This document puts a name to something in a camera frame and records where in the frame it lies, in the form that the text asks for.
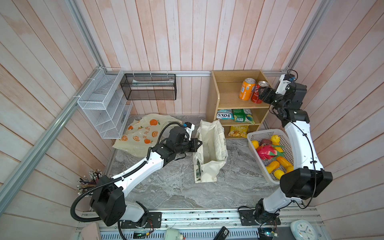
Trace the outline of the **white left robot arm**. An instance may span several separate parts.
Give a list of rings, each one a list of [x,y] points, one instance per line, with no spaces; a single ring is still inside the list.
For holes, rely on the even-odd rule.
[[[82,223],[103,221],[108,227],[121,221],[130,221],[139,227],[146,226],[149,211],[140,202],[128,202],[128,194],[152,173],[172,161],[184,159],[187,153],[197,152],[203,144],[197,138],[192,138],[195,126],[190,122],[170,122],[166,126],[172,127],[169,136],[158,139],[141,161],[111,178],[101,177],[95,187],[80,194],[71,206],[71,217]],[[76,213],[76,206],[86,196],[91,196],[90,207],[98,215],[96,218],[83,218]]]

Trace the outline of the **cream canvas tote bag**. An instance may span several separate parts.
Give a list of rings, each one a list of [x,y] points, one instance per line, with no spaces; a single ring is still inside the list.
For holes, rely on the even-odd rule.
[[[228,157],[224,127],[219,120],[201,120],[196,137],[203,144],[193,153],[195,183],[216,182]]]

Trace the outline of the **red cola can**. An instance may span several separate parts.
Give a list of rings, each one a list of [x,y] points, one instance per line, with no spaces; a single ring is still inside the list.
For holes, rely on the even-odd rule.
[[[260,90],[263,91],[267,87],[269,87],[269,83],[267,81],[259,81],[253,91],[251,101],[255,104],[261,104],[262,100],[260,99]]]

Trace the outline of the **orange-print plastic grocery bag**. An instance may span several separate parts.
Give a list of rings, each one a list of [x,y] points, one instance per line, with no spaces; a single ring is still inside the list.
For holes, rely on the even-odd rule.
[[[134,120],[122,137],[115,141],[114,149],[125,151],[135,157],[144,158],[148,149],[155,146],[162,129],[170,122],[181,123],[171,116],[149,114]]]

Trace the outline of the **green snack bag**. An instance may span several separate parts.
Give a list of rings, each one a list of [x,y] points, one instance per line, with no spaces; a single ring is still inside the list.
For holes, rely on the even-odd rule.
[[[256,122],[250,109],[233,109],[234,121],[238,123],[248,123],[255,125]]]

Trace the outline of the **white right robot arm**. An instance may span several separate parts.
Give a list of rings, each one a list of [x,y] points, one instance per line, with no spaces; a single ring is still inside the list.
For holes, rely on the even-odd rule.
[[[333,180],[332,173],[325,171],[318,159],[311,137],[309,116],[301,110],[306,92],[305,85],[282,80],[276,90],[266,88],[260,95],[281,120],[294,157],[293,171],[284,174],[280,179],[280,187],[256,205],[254,216],[261,225],[274,221],[279,210],[291,203],[316,198]]]

